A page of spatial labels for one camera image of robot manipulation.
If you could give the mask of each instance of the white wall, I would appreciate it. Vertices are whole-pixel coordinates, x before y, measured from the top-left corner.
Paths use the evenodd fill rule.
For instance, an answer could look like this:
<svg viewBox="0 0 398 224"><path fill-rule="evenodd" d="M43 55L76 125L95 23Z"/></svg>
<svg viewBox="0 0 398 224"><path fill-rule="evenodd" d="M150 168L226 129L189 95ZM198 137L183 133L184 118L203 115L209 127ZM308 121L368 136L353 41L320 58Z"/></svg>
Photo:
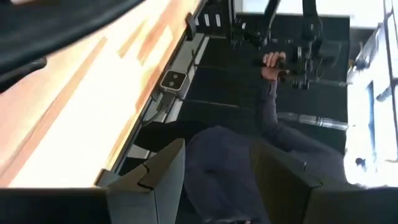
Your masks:
<svg viewBox="0 0 398 224"><path fill-rule="evenodd" d="M243 12L264 13L268 0L243 1ZM376 27L383 20L383 0L317 0L320 15L350 16L351 27ZM278 13L302 14L302 0L281 0Z"/></svg>

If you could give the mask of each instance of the dark sweater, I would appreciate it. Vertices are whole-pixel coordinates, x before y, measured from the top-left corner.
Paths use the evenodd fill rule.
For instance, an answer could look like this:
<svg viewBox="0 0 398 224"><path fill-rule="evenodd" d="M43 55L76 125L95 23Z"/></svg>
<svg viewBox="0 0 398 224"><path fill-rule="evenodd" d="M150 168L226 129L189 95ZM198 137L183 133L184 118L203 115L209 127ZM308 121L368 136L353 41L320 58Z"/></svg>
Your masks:
<svg viewBox="0 0 398 224"><path fill-rule="evenodd" d="M261 136L307 167L345 181L341 154L278 122L276 88L277 82L264 80L260 90L256 123ZM251 169L250 146L251 138L219 126L198 133L188 143L184 186L202 219L270 223Z"/></svg>

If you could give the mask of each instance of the gray sleeve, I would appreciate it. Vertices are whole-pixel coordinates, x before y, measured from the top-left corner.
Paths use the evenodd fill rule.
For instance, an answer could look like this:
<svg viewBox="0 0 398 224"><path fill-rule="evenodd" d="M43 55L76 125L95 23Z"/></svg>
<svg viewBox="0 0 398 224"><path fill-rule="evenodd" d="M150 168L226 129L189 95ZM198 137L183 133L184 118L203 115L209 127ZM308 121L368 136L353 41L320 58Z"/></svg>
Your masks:
<svg viewBox="0 0 398 224"><path fill-rule="evenodd" d="M345 179L343 155L304 133L278 122L275 104L277 81L263 80L263 82L256 106L256 124L261 137L285 152L294 151L295 154L301 154L306 158L322 158L323 161L328 161L324 162L328 167L324 167L323 170L330 170L329 174L333 177ZM305 162L312 163L310 161L312 159L306 159Z"/></svg>

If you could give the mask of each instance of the wooden desk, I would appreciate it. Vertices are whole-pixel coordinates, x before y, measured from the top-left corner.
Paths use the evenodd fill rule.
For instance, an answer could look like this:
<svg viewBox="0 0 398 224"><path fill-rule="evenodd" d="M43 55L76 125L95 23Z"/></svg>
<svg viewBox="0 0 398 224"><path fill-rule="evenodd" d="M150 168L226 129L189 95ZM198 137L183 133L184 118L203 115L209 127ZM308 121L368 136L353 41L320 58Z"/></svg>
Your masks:
<svg viewBox="0 0 398 224"><path fill-rule="evenodd" d="M200 0L146 0L0 95L0 187L91 187L115 163Z"/></svg>

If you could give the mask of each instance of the person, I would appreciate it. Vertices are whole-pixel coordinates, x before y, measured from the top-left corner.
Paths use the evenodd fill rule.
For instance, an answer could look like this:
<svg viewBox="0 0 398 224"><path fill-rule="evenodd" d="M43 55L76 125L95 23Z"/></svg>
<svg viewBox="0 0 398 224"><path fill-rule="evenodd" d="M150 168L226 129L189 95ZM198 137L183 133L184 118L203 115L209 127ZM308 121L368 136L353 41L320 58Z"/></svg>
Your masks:
<svg viewBox="0 0 398 224"><path fill-rule="evenodd" d="M273 52L263 58L267 66L261 72L263 83L255 117L261 137L307 166L346 181L343 155L278 122L275 99L280 70L275 65L279 58L286 58L286 54ZM144 127L135 144L157 152L177 138L184 138L187 144L184 189L204 223L270 223L251 169L251 138L221 126L176 121Z"/></svg>

